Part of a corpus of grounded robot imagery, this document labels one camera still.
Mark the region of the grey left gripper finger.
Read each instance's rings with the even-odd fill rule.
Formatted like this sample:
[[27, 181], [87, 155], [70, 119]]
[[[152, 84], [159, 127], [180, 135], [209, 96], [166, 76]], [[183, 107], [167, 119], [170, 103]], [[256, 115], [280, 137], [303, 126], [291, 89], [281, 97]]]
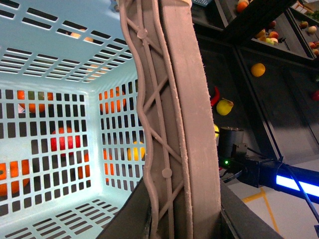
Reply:
[[152, 239], [216, 239], [220, 179], [213, 116], [189, 0], [121, 0], [138, 75], [143, 182]]

